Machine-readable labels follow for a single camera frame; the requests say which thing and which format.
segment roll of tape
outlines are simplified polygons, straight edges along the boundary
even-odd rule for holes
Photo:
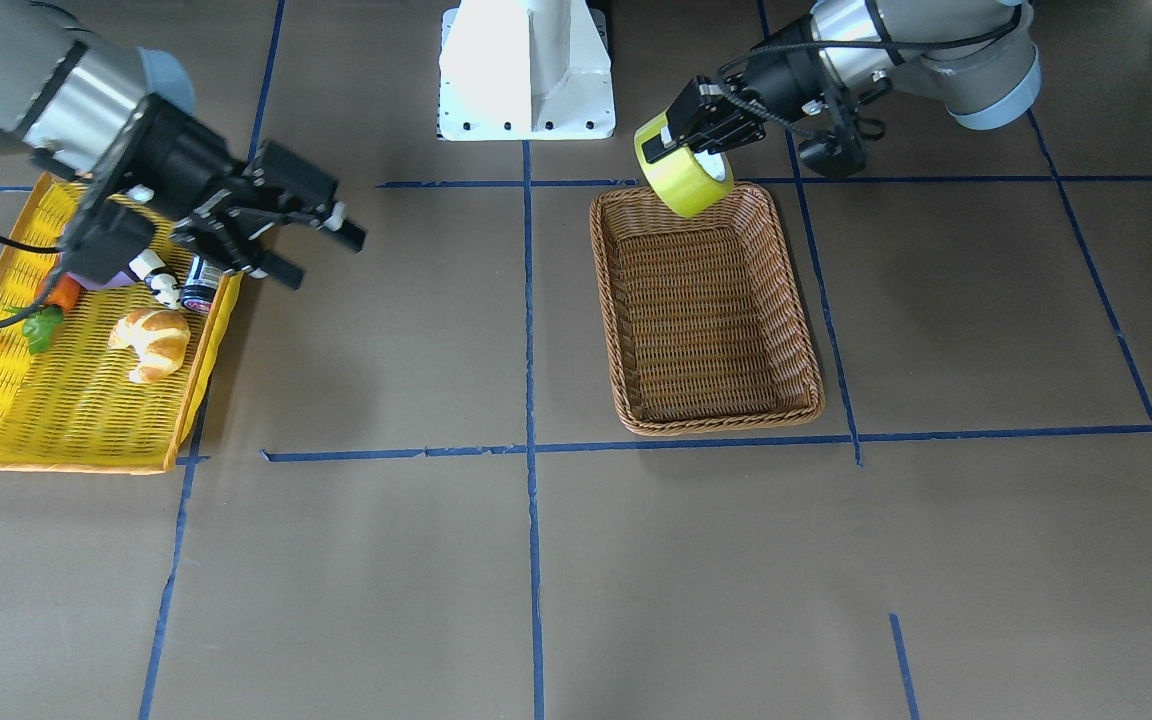
[[[691,218],[714,202],[721,200],[736,187],[726,156],[708,152],[696,156],[683,146],[655,162],[646,161],[643,143],[660,135],[668,120],[660,113],[634,134],[634,153],[657,197],[680,217]]]

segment basket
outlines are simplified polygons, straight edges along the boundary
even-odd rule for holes
[[[32,247],[55,245],[81,199],[81,187],[38,179],[12,236]],[[177,278],[192,256],[169,241],[170,225],[154,220],[152,249]],[[6,249],[0,256],[0,318],[24,306],[51,271],[54,256]],[[226,278],[210,314],[189,323],[184,365],[162,381],[131,384],[136,354],[108,348],[109,328],[137,306],[159,306],[142,283],[84,291],[46,353],[31,356],[18,325],[0,329],[0,470],[83,473],[162,473],[177,458],[204,397],[238,279]]]
[[[616,415],[635,433],[817,418],[820,370],[776,206],[737,183],[682,219],[650,187],[606,192],[590,236]]]

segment croissant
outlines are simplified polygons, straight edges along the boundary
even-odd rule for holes
[[[189,325],[184,316],[162,306],[143,306],[120,319],[109,333],[109,348],[136,348],[141,364],[127,379],[132,382],[161,381],[177,372],[189,346]]]

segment gray floor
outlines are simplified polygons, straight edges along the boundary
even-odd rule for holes
[[[617,136],[530,146],[435,142],[447,0],[65,5],[371,234],[283,234],[176,473],[0,473],[0,719],[1152,717],[1152,1],[1041,3],[1001,131],[890,97],[861,181],[735,152],[828,409],[677,441],[613,414],[589,204],[809,0],[614,3]]]

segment brown wicker basket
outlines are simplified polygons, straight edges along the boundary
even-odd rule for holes
[[[776,206],[753,183],[682,219],[606,192],[590,237],[616,415],[644,435],[813,420],[820,370]]]

